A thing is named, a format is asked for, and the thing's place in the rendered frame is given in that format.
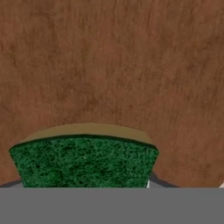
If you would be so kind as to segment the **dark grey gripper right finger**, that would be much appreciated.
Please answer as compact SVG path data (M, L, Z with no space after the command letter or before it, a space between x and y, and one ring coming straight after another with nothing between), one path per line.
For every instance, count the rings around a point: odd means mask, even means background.
M176 185L168 183L162 179L160 179L155 172L150 174L149 180L147 182L147 188L161 188L161 187L168 187L168 188L177 188Z

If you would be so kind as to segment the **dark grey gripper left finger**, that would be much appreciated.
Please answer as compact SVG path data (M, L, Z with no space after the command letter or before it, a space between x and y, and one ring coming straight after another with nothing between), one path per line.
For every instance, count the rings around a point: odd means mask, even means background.
M7 188L7 187L23 187L21 179L8 182L6 184L0 185L0 188Z

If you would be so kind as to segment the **green and yellow sponge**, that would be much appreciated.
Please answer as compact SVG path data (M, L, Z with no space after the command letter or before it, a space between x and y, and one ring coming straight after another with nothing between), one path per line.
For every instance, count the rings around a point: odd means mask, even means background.
M43 129L9 153L26 188L145 188L159 155L144 132L98 123Z

